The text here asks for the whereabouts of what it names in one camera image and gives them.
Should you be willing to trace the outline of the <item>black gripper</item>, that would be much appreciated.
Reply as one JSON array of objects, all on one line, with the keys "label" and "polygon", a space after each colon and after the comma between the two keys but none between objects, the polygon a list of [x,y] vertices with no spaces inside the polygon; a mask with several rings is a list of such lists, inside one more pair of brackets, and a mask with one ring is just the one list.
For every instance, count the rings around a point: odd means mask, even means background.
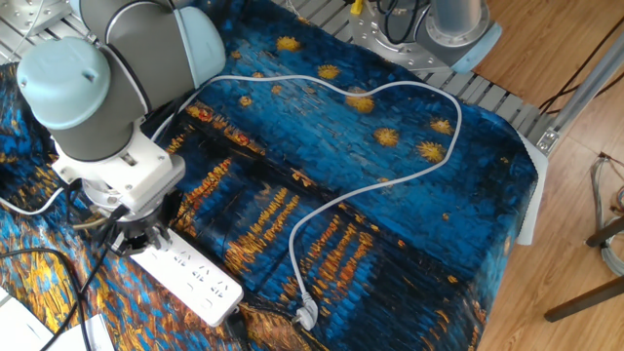
[{"label": "black gripper", "polygon": [[145,251],[147,244],[157,250],[167,250],[171,238],[167,230],[170,221],[168,210],[158,207],[141,218],[130,214],[111,216],[112,222],[104,231],[104,243],[118,256],[130,256]]}]

